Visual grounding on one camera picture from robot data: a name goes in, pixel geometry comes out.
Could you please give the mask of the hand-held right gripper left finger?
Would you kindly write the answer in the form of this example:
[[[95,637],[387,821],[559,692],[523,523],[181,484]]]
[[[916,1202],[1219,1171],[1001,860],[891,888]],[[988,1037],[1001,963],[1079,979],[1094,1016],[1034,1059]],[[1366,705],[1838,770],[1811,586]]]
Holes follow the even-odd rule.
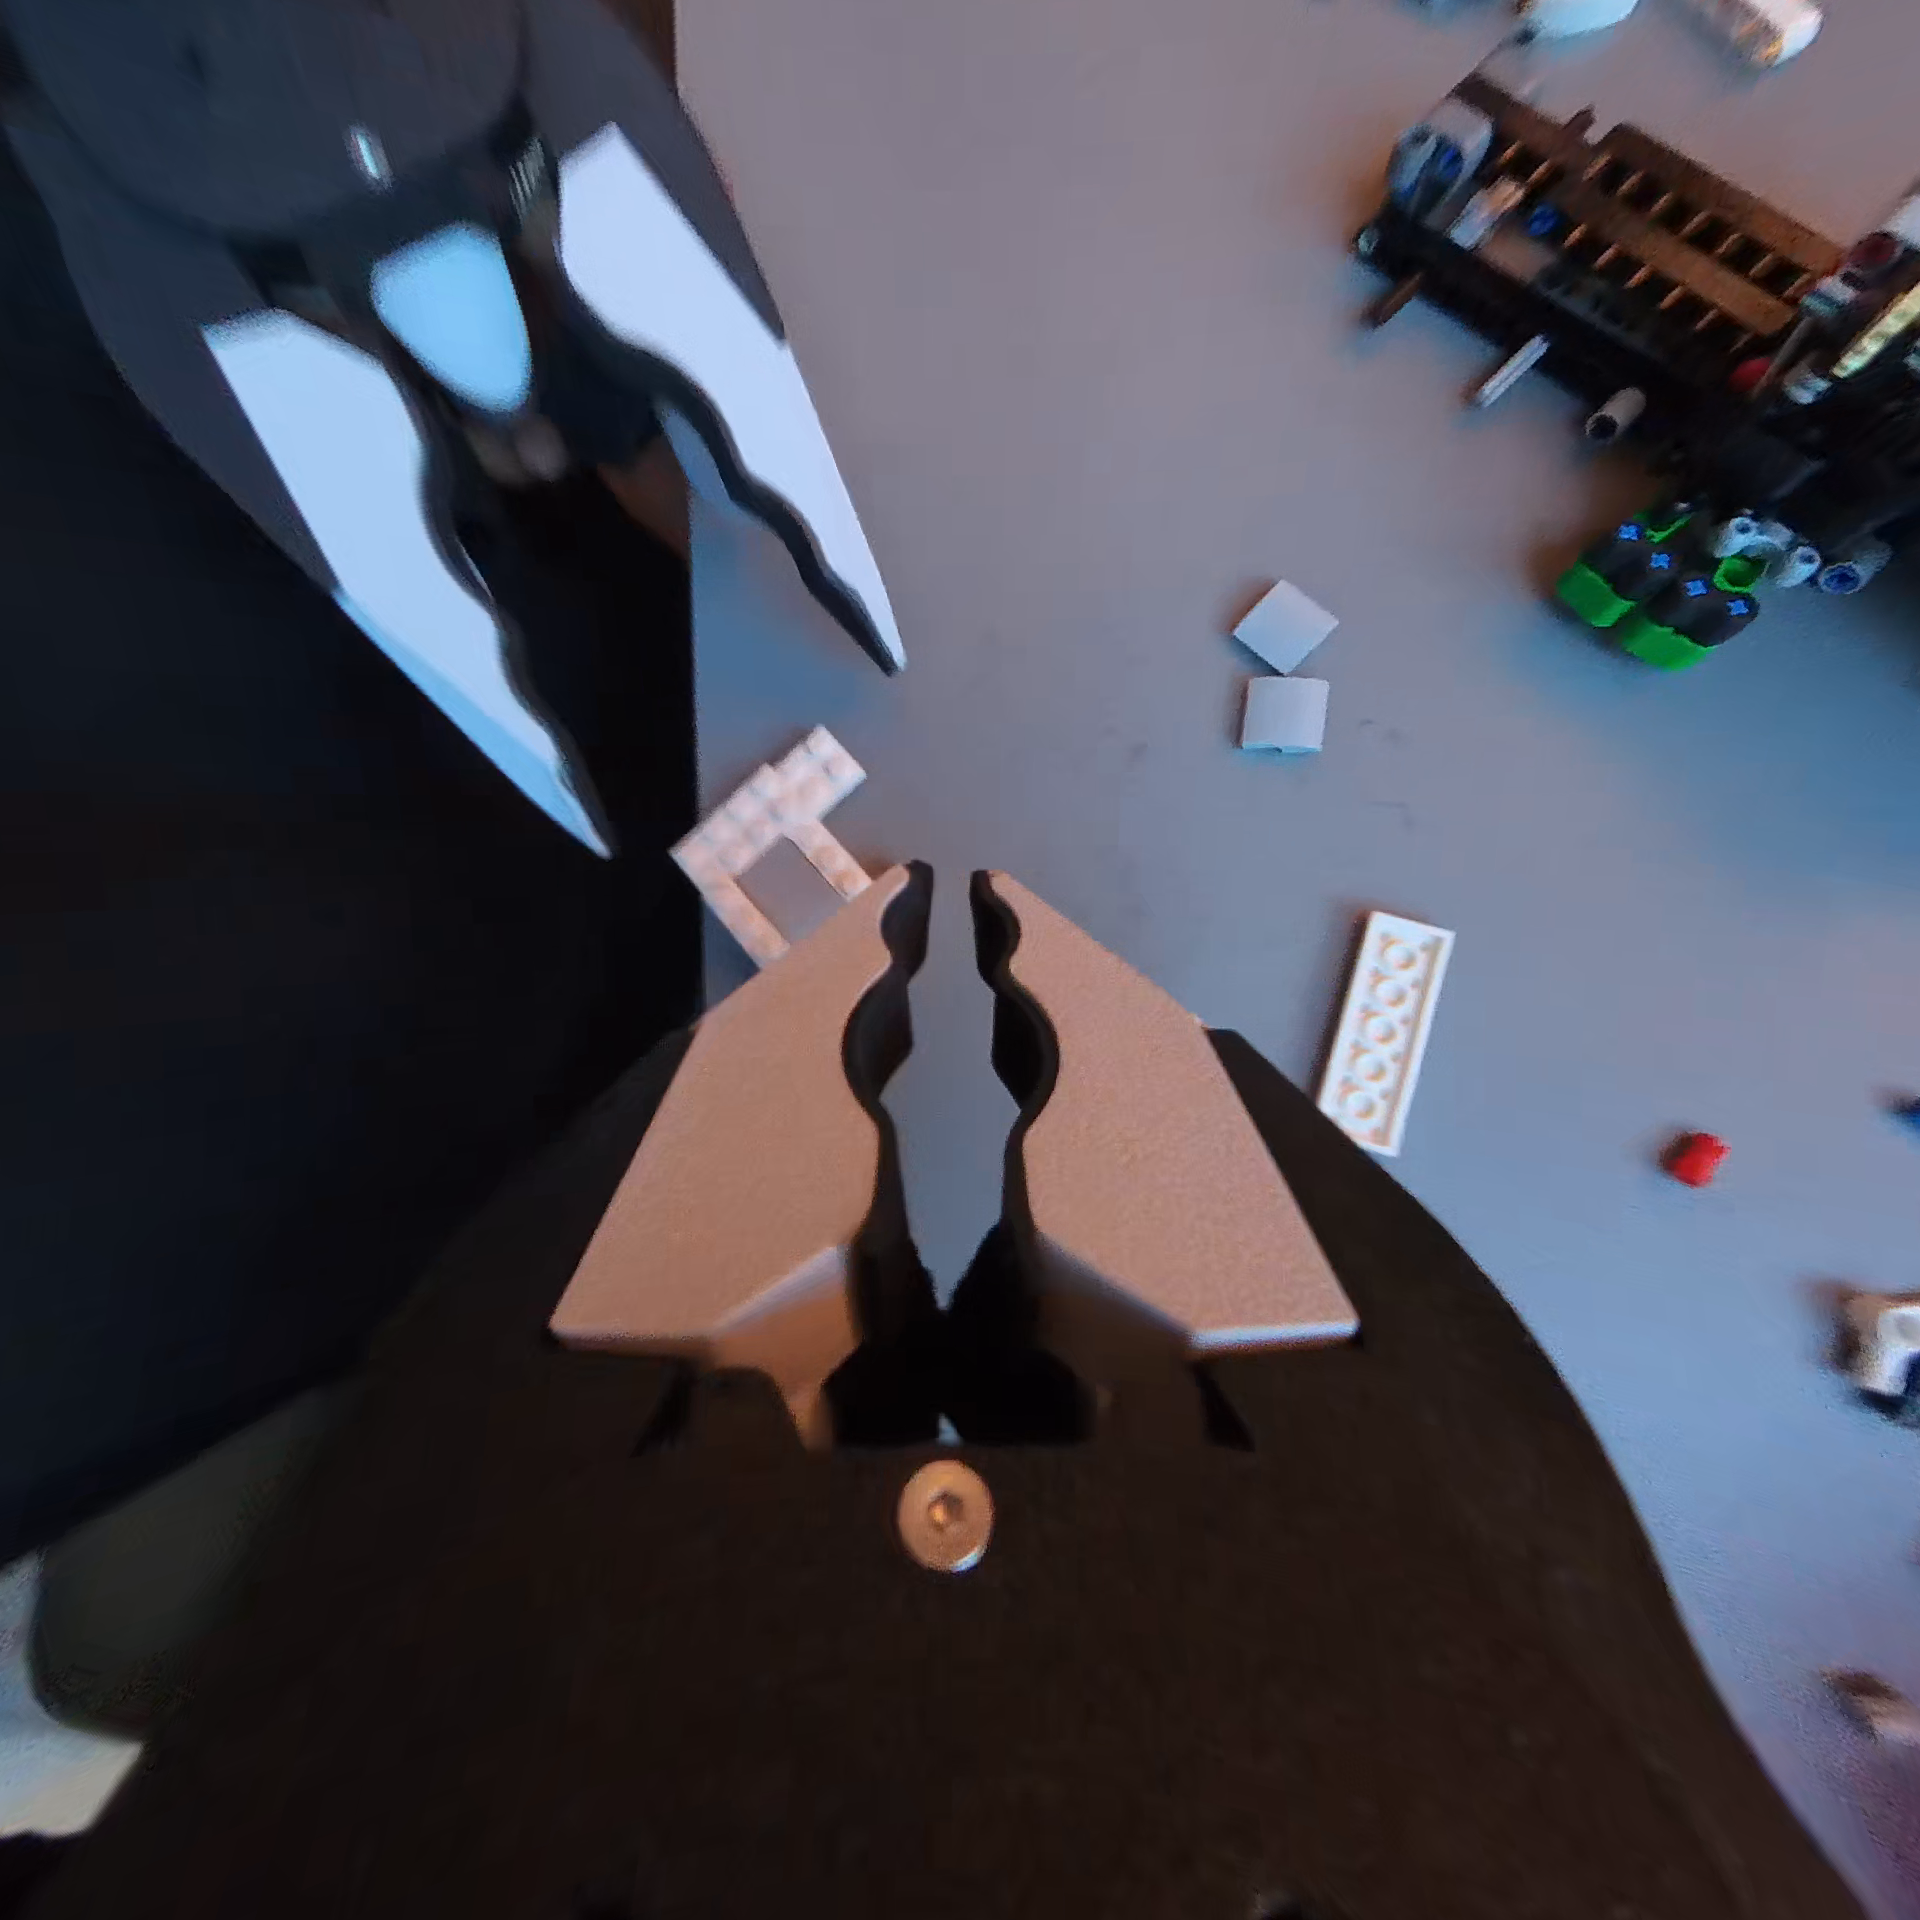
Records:
[[[937,1304],[884,1092],[932,871],[909,860],[690,1031],[551,1312],[583,1353],[765,1377],[814,1449],[931,1439]]]

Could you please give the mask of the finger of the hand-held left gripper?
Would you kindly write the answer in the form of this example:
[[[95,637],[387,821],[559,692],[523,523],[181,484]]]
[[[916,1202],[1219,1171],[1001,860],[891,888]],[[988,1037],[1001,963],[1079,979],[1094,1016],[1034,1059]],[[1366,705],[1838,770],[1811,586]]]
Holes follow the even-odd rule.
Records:
[[[397,377],[281,311],[207,324],[201,338],[339,610],[541,816],[611,857],[564,735],[521,681],[518,634],[452,525],[446,450]]]
[[[785,546],[814,602],[884,674],[895,613],[799,361],[631,136],[559,160],[559,273],[596,330],[677,395],[727,499]]]

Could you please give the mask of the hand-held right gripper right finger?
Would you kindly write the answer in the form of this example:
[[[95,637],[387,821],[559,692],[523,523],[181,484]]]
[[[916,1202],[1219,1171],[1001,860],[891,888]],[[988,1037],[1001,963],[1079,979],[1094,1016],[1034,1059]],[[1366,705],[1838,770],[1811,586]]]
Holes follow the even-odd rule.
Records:
[[[1359,1315],[1198,1016],[1005,871],[969,881],[993,1067],[1015,1101],[999,1229],[1053,1357],[1325,1349]]]

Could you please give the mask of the long white lego plate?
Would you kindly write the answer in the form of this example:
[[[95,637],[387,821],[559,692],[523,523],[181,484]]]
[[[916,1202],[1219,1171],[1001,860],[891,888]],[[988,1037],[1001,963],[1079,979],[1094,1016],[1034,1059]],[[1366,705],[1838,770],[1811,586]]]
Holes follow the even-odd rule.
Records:
[[[1401,914],[1359,921],[1314,1107],[1378,1159],[1403,1151],[1453,946],[1450,928]]]

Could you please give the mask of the white lego frame plate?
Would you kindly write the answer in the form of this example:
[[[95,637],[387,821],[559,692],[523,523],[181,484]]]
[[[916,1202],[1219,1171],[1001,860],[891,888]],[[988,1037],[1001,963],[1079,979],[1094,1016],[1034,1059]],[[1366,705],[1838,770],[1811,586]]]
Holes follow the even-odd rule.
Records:
[[[867,769],[827,727],[815,727],[786,756],[764,763],[673,849],[684,877],[756,970],[767,970],[788,951],[786,936],[743,888],[770,849],[797,851],[841,900],[854,900],[873,885],[827,826],[865,783]]]

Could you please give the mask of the white curved lego tile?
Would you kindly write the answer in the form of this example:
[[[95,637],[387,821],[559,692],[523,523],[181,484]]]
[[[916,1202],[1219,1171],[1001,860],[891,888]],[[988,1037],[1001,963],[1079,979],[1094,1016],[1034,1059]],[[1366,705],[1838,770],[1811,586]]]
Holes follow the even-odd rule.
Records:
[[[1309,677],[1252,677],[1238,709],[1241,753],[1319,755],[1329,737],[1331,683]]]
[[[1231,641],[1275,677],[1295,674],[1337,632],[1337,616],[1289,581],[1268,586],[1231,624]]]

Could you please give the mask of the white black lego piece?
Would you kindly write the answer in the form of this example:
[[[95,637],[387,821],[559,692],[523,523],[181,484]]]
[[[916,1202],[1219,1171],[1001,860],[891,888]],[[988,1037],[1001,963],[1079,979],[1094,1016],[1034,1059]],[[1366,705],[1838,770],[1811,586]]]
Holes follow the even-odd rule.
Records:
[[[1900,1426],[1915,1428],[1917,1292],[1845,1292],[1839,1365],[1866,1405]]]

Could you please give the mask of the green black lego wheel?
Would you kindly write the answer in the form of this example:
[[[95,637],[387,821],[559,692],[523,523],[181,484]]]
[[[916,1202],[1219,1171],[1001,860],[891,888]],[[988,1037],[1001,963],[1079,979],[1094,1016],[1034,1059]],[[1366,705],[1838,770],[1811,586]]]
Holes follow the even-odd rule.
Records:
[[[1676,576],[1674,525],[1621,520],[1556,578],[1553,599],[1590,632],[1606,634]]]
[[[1753,589],[1690,572],[1622,616],[1613,626],[1615,647],[1645,666],[1682,671],[1742,636],[1757,616],[1759,597]]]

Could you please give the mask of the grey lego connector cluster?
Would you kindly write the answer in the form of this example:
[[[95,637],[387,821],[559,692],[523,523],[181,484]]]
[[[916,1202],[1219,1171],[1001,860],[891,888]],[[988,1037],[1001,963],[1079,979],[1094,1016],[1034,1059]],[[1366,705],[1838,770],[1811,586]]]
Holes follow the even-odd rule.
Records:
[[[1820,546],[1779,520],[1731,517],[1713,531],[1714,583],[1726,593],[1788,593],[1811,588],[1851,597],[1869,588],[1893,560],[1877,536]]]

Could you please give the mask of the black lego technic assembly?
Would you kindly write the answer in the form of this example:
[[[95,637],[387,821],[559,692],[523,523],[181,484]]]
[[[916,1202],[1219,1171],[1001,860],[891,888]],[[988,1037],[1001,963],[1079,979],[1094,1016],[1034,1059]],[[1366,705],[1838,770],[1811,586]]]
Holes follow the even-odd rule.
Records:
[[[1677,149],[1475,72],[1409,127],[1350,243],[1388,288],[1537,360],[1682,499],[1827,562],[1915,544],[1915,186],[1834,241]]]

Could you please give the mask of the white brown lego piece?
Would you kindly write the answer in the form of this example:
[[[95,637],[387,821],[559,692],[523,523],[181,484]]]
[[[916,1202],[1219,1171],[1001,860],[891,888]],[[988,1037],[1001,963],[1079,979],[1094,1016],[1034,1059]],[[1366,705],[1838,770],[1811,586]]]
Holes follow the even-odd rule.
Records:
[[[1729,57],[1757,72],[1801,57],[1827,23],[1820,3],[1686,3],[1686,10]]]

